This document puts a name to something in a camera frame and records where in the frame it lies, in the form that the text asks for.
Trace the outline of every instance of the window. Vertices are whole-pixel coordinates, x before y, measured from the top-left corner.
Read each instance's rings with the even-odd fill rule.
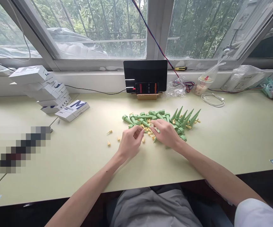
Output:
[[[41,58],[28,39],[26,41],[31,50],[31,57]],[[29,52],[21,30],[0,5],[0,58],[3,56],[29,58]]]
[[[30,0],[63,59],[146,59],[147,30],[131,0]],[[147,0],[138,0],[147,17]]]
[[[221,69],[234,69],[273,58],[273,0],[134,1],[173,66],[205,70],[226,56]],[[0,56],[9,67],[122,70],[126,59],[164,59],[132,0],[0,0],[0,5],[0,53],[27,57],[16,16],[31,42],[28,62]]]

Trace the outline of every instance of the smartphone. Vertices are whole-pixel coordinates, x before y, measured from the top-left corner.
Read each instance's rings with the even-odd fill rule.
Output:
[[[136,83],[135,84],[136,94],[157,94],[158,83]]]

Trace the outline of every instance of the desk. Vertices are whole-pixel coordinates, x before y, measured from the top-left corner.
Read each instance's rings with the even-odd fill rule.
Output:
[[[21,139],[21,133],[30,133],[31,126],[52,124],[56,116],[45,114],[40,109],[41,106],[27,96],[0,97],[1,153],[5,152],[5,146],[15,146],[15,140]]]
[[[191,146],[234,174],[272,170],[273,100],[257,91],[221,96],[225,106],[216,108],[193,94],[157,101],[137,101],[126,93],[80,94],[77,99],[88,102],[90,109],[71,123],[52,124],[50,147],[24,173],[1,180],[0,206],[70,197],[117,151],[117,136],[128,128],[122,116],[150,109],[172,115],[182,105],[183,111],[201,108],[201,123],[186,130]],[[202,179],[178,153],[145,137],[139,154],[115,173],[105,192]]]

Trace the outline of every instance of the hand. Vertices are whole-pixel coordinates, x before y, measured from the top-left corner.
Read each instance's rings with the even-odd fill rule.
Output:
[[[123,162],[128,158],[133,158],[138,153],[143,136],[144,129],[139,125],[123,131],[122,140],[117,150],[117,155]]]
[[[156,138],[167,147],[178,151],[180,144],[184,141],[178,136],[173,126],[162,119],[152,120],[151,123],[160,131],[158,133],[155,128],[150,127]]]

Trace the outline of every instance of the plastic bag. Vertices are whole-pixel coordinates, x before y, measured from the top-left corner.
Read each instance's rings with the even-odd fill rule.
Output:
[[[228,92],[242,91],[262,80],[264,77],[264,70],[250,65],[241,65],[233,69],[231,77],[221,89]]]
[[[186,97],[186,87],[182,81],[185,81],[184,76],[180,76],[175,81],[170,81],[167,84],[167,90],[163,93],[162,97]]]
[[[217,65],[214,65],[212,68],[205,71],[197,81],[196,88],[194,90],[195,95],[201,96],[203,93],[206,92],[206,90],[211,86],[211,84],[216,79],[217,73],[218,73],[218,67],[221,65],[224,65],[224,63],[219,63]]]

